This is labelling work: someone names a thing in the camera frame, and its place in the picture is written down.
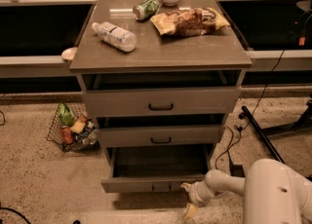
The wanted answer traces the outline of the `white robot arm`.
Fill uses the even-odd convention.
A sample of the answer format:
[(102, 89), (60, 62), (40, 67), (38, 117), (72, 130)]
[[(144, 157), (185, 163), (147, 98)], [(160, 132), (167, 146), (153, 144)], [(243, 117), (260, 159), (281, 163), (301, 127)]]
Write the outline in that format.
[(202, 181), (181, 184), (188, 194), (185, 216), (228, 192), (243, 198), (243, 224), (311, 224), (312, 181), (285, 164), (261, 159), (245, 177), (210, 170)]

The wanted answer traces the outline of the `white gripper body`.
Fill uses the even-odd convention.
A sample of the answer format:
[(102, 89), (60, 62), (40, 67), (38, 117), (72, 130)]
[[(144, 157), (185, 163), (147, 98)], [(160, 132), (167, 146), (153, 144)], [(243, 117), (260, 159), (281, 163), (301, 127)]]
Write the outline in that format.
[(188, 196), (192, 204), (204, 206), (215, 196), (215, 192), (205, 181), (200, 181), (191, 184)]

